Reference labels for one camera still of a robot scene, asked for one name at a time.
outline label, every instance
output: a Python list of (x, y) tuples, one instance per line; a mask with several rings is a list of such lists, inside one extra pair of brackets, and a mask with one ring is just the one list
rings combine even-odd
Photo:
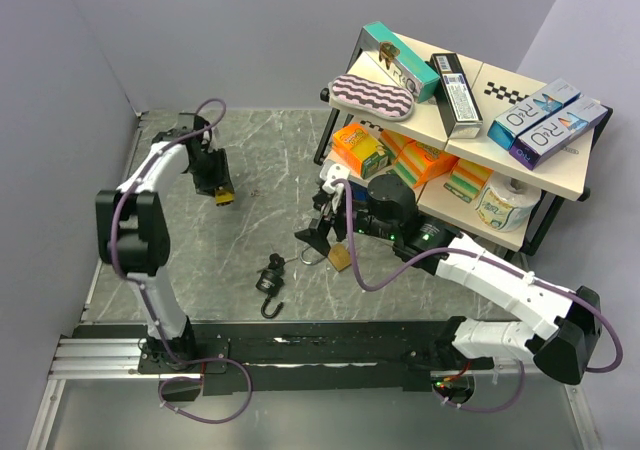
[(476, 212), (480, 220), (493, 229), (509, 232), (518, 228), (532, 209), (533, 206), (520, 208), (502, 201), (487, 185), (478, 200)]
[(471, 94), (469, 93), (467, 84), (464, 81), (464, 75), (461, 73), (443, 75), (442, 81), (451, 98), (451, 106), (456, 114), (456, 120), (459, 122), (477, 121), (478, 114), (473, 106), (473, 100), (471, 100)]
[(438, 158), (440, 158), (440, 150), (432, 147), (431, 145), (427, 145), (426, 143), (416, 142), (416, 147), (424, 150), (427, 153), (427, 158), (432, 162), (435, 162)]
[(440, 70), (443, 72), (451, 72), (451, 66), (449, 65), (449, 60), (444, 55), (438, 55), (436, 57), (438, 61), (438, 65), (440, 65)]
[(398, 85), (409, 90), (414, 97), (417, 97), (420, 94), (420, 86), (413, 81), (413, 78), (411, 78), (410, 75), (403, 72), (402, 68), (396, 65), (395, 62), (391, 64), (389, 74), (398, 83)]
[(420, 228), (420, 231), (423, 234), (422, 239), (425, 242), (429, 241), (432, 237), (435, 237), (440, 233), (440, 229), (430, 223), (425, 223), (424, 225), (422, 225), (422, 227)]
[(363, 139), (365, 139), (369, 134), (366, 130), (362, 128), (356, 128), (353, 133), (343, 133), (339, 136), (340, 140), (347, 145), (349, 148), (355, 147), (358, 143), (360, 143)]
[(539, 109), (533, 107), (525, 100), (524, 102), (520, 102), (518, 106), (513, 107), (511, 113), (509, 113), (505, 119), (514, 127), (519, 127), (526, 123), (524, 126), (526, 129), (539, 121), (544, 115), (546, 114), (541, 113)]
[(520, 136), (527, 146), (542, 155), (548, 148), (565, 141), (572, 133), (571, 123), (562, 117), (550, 118)]

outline gray marble surface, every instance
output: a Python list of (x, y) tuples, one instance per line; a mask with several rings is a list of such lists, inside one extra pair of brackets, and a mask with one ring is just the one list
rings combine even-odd
[[(236, 190), (232, 205), (216, 207), (213, 199), (196, 195), (190, 175), (178, 177), (163, 202), (172, 244), (168, 270), (178, 302), (192, 320), (262, 320), (256, 271), (270, 253), (291, 258), (304, 247), (293, 232), (305, 228), (314, 214), (311, 196), (320, 167), (313, 155), (327, 117), (324, 110), (229, 110), (219, 129)], [(175, 121), (175, 113), (164, 111), (143, 116), (133, 169), (147, 155), (153, 136)], [(401, 264), (387, 242), (358, 236), (356, 243), (369, 282)], [(337, 273), (326, 261), (313, 267), (290, 262), (284, 280), (276, 299), (285, 302), (281, 320), (512, 319), (462, 286), (414, 268), (366, 294), (350, 269)], [(85, 321), (140, 320), (131, 290), (103, 266)]]

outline paper towel roll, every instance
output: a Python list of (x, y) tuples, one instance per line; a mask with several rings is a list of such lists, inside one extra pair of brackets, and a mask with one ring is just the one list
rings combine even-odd
[(478, 197), (476, 212), (494, 230), (511, 232), (529, 217), (541, 194), (539, 188), (494, 172)]

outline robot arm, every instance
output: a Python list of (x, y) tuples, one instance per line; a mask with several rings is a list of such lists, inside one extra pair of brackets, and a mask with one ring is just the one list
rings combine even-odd
[[(346, 220), (358, 233), (393, 241), (394, 253), (407, 262), (427, 250), (450, 248), (414, 266), (455, 281), (511, 312), (519, 321), (481, 322), (460, 319), (451, 345), (467, 359), (513, 358), (533, 362), (544, 373), (563, 383), (577, 384), (587, 368), (600, 336), (600, 323), (569, 298), (547, 291), (532, 273), (521, 271), (487, 252), (473, 239), (447, 223), (420, 214), (413, 191), (396, 175), (381, 175), (369, 182), (364, 201), (347, 215), (344, 189), (330, 182), (346, 178), (344, 165), (330, 162), (321, 173), (322, 189), (314, 197), (320, 211), (309, 228), (296, 237), (326, 255), (327, 235), (334, 229), (338, 241), (346, 237)], [(453, 253), (466, 251), (467, 255)], [(486, 260), (498, 264), (492, 265)], [(513, 275), (505, 269), (515, 269)], [(581, 287), (575, 294), (599, 308), (596, 292)]]
[[(214, 197), (217, 205), (233, 201), (234, 189), (224, 149), (209, 148), (209, 142), (202, 137), (172, 144), (175, 139), (204, 129), (208, 124), (198, 115), (180, 114), (176, 128), (156, 135), (149, 155), (128, 180), (115, 191), (103, 190), (96, 197), (100, 258), (105, 263), (112, 263), (111, 246), (117, 246), (120, 266), (147, 321), (147, 345), (163, 352), (157, 329), (159, 321), (174, 352), (187, 359), (193, 355), (194, 339), (189, 319), (176, 301), (165, 266), (171, 244), (162, 201), (178, 175), (187, 171), (193, 176), (196, 192)], [(155, 163), (143, 172), (154, 157)], [(112, 242), (110, 231), (116, 205), (132, 187), (134, 190), (120, 214), (118, 239)], [(131, 217), (136, 217), (137, 226), (124, 224)], [(145, 304), (141, 284), (155, 311), (155, 319)]]

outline orange box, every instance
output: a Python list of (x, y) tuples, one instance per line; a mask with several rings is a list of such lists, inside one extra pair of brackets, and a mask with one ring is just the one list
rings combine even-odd
[(425, 145), (412, 142), (402, 149), (393, 164), (393, 170), (409, 186), (416, 188), (447, 173), (458, 161), (458, 157)]
[(384, 146), (359, 123), (352, 123), (334, 133), (333, 149), (362, 178), (369, 178), (389, 165)]
[(467, 203), (476, 198), (482, 187), (491, 176), (493, 170), (481, 165), (460, 159), (456, 163), (444, 188)]
[(394, 162), (395, 159), (398, 158), (398, 155), (402, 153), (402, 149), (404, 147), (414, 141), (413, 138), (409, 138), (406, 135), (401, 135), (397, 132), (392, 132), (386, 128), (382, 129), (378, 140), (380, 140), (380, 143), (385, 147), (391, 162)]

